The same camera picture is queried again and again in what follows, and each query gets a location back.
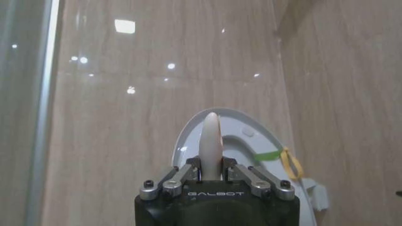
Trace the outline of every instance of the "white toilet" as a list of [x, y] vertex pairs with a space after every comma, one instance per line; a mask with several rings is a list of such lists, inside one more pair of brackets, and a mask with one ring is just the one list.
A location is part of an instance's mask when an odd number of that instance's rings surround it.
[[[172, 165], [181, 167], [185, 160], [199, 154], [199, 140], [201, 135], [203, 121], [208, 113], [215, 112], [220, 117], [220, 131], [223, 138], [223, 156], [235, 158], [244, 166], [263, 166], [279, 179], [289, 180], [283, 169], [280, 159], [273, 161], [256, 161], [253, 155], [275, 152], [283, 146], [268, 130], [244, 113], [225, 108], [212, 108], [199, 112], [184, 126], [175, 145]], [[300, 200], [300, 226], [315, 226], [312, 212], [312, 197], [307, 194], [307, 187], [301, 181], [292, 181], [295, 194]]]

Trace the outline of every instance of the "screw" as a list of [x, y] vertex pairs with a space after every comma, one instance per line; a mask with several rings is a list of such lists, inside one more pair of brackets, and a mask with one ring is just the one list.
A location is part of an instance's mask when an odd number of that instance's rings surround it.
[[153, 187], [153, 180], [145, 180], [144, 181], [144, 188], [152, 188]]
[[280, 187], [288, 189], [289, 188], [289, 181], [288, 180], [280, 180]]

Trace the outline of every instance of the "tiled wall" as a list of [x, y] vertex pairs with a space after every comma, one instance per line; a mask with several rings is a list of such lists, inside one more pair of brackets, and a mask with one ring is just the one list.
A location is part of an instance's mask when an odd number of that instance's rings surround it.
[[269, 1], [69, 0], [60, 48], [42, 225], [132, 225], [205, 108], [245, 112], [292, 147]]
[[273, 0], [295, 149], [320, 225], [402, 222], [402, 2]]

